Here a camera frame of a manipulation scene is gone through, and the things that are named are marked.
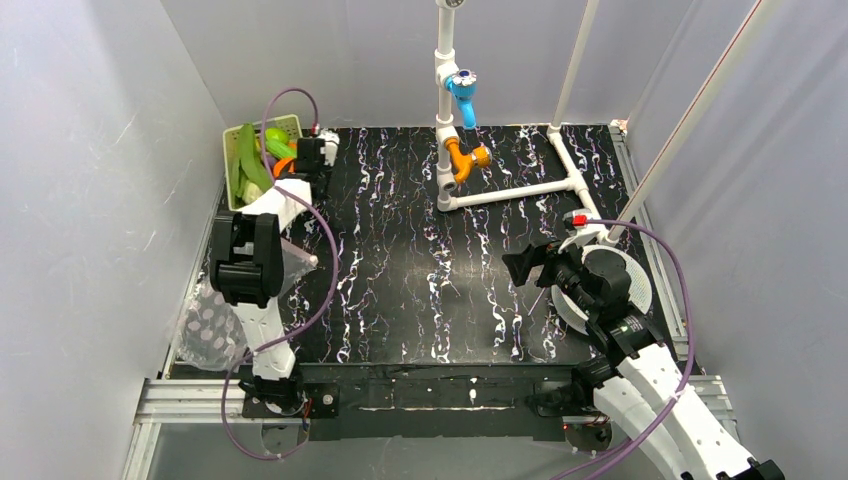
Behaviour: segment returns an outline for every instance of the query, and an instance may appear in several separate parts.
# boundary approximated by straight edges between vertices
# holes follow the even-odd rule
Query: black marble tabletop
[[[464,148],[482,143],[495,161],[472,172],[455,194],[565,178],[544,130],[461,132]],[[528,315],[539,289],[529,283],[515,288],[500,260],[531,237],[561,238],[562,214],[578,205],[573,193],[442,213],[435,206],[432,128],[341,129],[339,134],[327,198],[317,206],[339,245],[340,278],[329,312],[293,342],[299,362],[570,364],[590,358],[584,337],[550,322],[555,313],[549,296]],[[563,135],[602,216],[615,217],[627,196],[609,130],[566,126]],[[280,300],[284,322],[299,324],[326,294],[330,248],[307,215],[286,235],[321,261]],[[625,236],[621,245],[644,264],[638,236]]]

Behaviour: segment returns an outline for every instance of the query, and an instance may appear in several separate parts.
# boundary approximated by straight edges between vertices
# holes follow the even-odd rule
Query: blue faucet
[[[460,70],[445,80],[445,89],[456,99],[456,105],[462,113],[463,126],[470,130],[477,126],[471,97],[477,91],[477,75],[471,70]]]

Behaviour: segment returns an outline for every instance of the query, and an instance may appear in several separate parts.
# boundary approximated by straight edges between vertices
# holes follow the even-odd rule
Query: black mount
[[[260,308],[283,288],[283,249],[276,215],[226,211],[215,216],[209,253],[212,288],[230,305]],[[249,253],[249,244],[253,253]]]

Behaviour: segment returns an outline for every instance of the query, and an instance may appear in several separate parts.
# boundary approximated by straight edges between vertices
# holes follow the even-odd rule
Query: basket
[[[262,122],[253,122],[253,131],[255,133],[259,133],[259,128],[261,128]],[[277,127],[280,130],[289,134],[290,141],[297,141],[298,138],[301,137],[300,134],[300,120],[297,118],[297,115],[283,115],[282,117],[274,117],[268,119],[268,127]],[[240,201],[237,200],[238,204],[233,205],[232,202],[232,194],[230,185],[230,165],[232,162],[238,161],[238,155],[236,150],[236,145],[238,144],[238,134],[239,130],[241,130],[241,125],[233,128],[228,128],[224,130],[223,141],[224,141],[224,178],[227,181],[227,207],[230,210],[237,210],[244,205],[241,204]]]

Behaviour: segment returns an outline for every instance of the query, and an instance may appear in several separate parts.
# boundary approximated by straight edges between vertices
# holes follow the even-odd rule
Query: cable
[[[259,137],[262,139],[262,151],[263,152],[265,151],[265,124],[268,122],[268,113],[270,112],[271,107],[274,105],[274,103],[277,101],[278,98],[283,96],[284,93],[291,92],[291,91],[298,91],[298,92],[304,93],[307,97],[309,97],[309,99],[312,101],[313,107],[315,108],[315,125],[317,126],[317,124],[318,124],[318,107],[315,105],[315,100],[312,98],[312,95],[309,95],[309,93],[307,93],[305,90],[300,89],[300,88],[288,88],[288,89],[283,90],[282,92],[277,94],[277,96],[274,97],[271,100],[271,102],[268,103],[268,106],[265,108],[265,114],[262,116],[262,129],[260,130]],[[264,158],[264,161],[265,161],[265,168],[268,168],[268,159]],[[307,201],[303,200],[302,198],[298,197],[297,195],[295,195],[293,193],[289,193],[286,190],[284,190],[284,189],[282,189],[282,188],[280,188],[279,186],[276,186],[276,185],[274,185],[274,189],[277,190],[278,192],[282,193],[286,197],[288,197],[288,198],[294,200],[295,202],[301,204],[303,207],[305,207],[309,211],[309,213],[311,213],[315,217],[316,220],[318,220],[318,223],[321,225],[321,228],[324,230],[324,233],[327,235],[327,239],[330,241],[330,250],[332,251],[331,258],[333,259],[332,260],[332,262],[333,262],[333,273],[332,273],[332,280],[330,281],[330,288],[327,290],[327,297],[324,299],[324,303],[321,304],[321,307],[318,309],[318,311],[315,312],[315,314],[312,315],[312,317],[309,320],[307,320],[306,323],[295,328],[294,330],[283,335],[280,338],[271,340],[268,343],[260,345],[255,351],[252,351],[252,352],[248,353],[247,355],[245,355],[244,357],[240,358],[239,360],[236,360],[235,362],[233,362],[232,366],[230,366],[230,368],[227,370],[227,374],[224,377],[224,387],[223,387],[223,392],[221,394],[221,423],[224,426],[224,431],[227,433],[227,436],[230,438],[230,441],[233,442],[233,445],[235,445],[235,447],[237,449],[239,449],[239,451],[241,451],[243,454],[247,455],[248,457],[255,458],[257,460],[268,460],[268,461],[276,461],[276,460],[286,458],[289,455],[300,450],[304,445],[306,445],[306,442],[301,443],[300,445],[294,447],[293,449],[289,450],[286,453],[281,453],[281,454],[277,454],[277,455],[259,455],[259,454],[251,452],[244,445],[239,443],[239,441],[235,437],[235,434],[233,433],[232,427],[227,422],[227,410],[226,410],[227,389],[229,388],[230,380],[231,380],[233,374],[235,373],[235,370],[240,365],[242,365],[243,363],[253,359],[253,357],[257,353],[261,353],[261,352],[263,352],[263,351],[265,351],[265,350],[267,350],[267,349],[269,349],[269,348],[271,348],[275,345],[279,345],[279,344],[281,344],[285,341],[288,341],[288,340],[296,337],[297,335],[300,335],[301,333],[303,333],[304,331],[309,329],[309,327],[311,327],[315,322],[317,322],[318,319],[321,318],[321,316],[324,314],[324,312],[326,312],[327,309],[329,308],[330,302],[333,299],[333,293],[335,292],[336,285],[338,284],[338,281],[339,281],[339,248],[338,248],[338,245],[336,245],[336,239],[333,237],[333,231],[330,230],[330,225],[327,223],[327,220],[321,215],[321,213],[315,207],[313,207]]]
[[[575,473],[579,470],[582,470],[583,468],[586,468],[586,467],[596,463],[596,461],[606,460],[609,457],[615,455],[615,458],[610,460],[608,463],[604,464],[601,468],[595,470],[595,472],[593,472],[591,475],[589,475],[585,479],[585,480],[595,480],[597,478],[600,478],[600,476],[603,475],[604,473],[610,471],[613,467],[615,467],[619,463],[621,463],[622,460],[624,460],[628,455],[633,453],[634,450],[639,448],[639,445],[641,445],[642,442],[645,441],[645,439],[647,439],[652,433],[654,433],[654,430],[656,430],[657,427],[659,427],[660,424],[662,424],[662,422],[666,419],[666,417],[668,417],[668,415],[671,413],[671,409],[674,408],[674,406],[677,404],[677,401],[679,399],[679,394],[681,392],[683,392],[683,390],[686,388],[686,385],[689,383],[689,377],[692,375],[692,369],[695,366],[695,330],[692,327],[692,311],[691,311],[691,302],[689,300],[689,289],[686,287],[686,279],[683,277],[683,269],[680,266],[680,261],[677,259],[677,255],[674,254],[674,251],[671,249],[671,246],[668,243],[666,243],[665,240],[660,238],[656,233],[652,232],[651,230],[648,230],[647,228],[645,228],[641,225],[637,225],[635,223],[622,222],[620,220],[594,220],[594,219],[588,219],[586,223],[595,223],[595,224],[607,225],[607,226],[618,225],[618,226],[622,226],[622,227],[631,228],[633,230],[637,230],[637,231],[644,233],[645,235],[653,238],[654,240],[656,240],[656,242],[659,243],[663,247],[663,249],[666,251],[666,253],[668,253],[668,256],[671,258],[671,263],[674,264],[674,270],[675,270],[675,272],[677,272],[677,279],[680,281],[680,289],[683,292],[683,312],[684,312],[683,315],[686,318],[686,335],[689,337],[689,354],[688,354],[688,357],[686,358],[686,366],[683,368],[683,376],[681,377],[680,383],[677,385],[677,389],[675,390],[675,394],[678,395],[678,396],[675,396],[675,397],[672,397],[671,399],[669,399],[666,406],[663,407],[663,409],[660,411],[660,413],[657,414],[657,418],[655,418],[654,421],[651,422],[648,425],[648,427],[645,429],[644,432],[639,434],[639,436],[632,439],[630,442],[622,443],[619,446],[619,448],[616,448],[615,450],[611,450],[611,451],[607,452],[606,454],[604,454],[603,456],[600,456],[600,457],[596,458],[595,460],[593,460],[591,462],[587,462],[583,465],[580,465],[578,467],[575,467],[575,468],[567,470],[563,473],[560,473],[559,475],[551,478],[551,480],[560,480],[562,478],[567,477],[568,475],[571,475],[572,473]]]

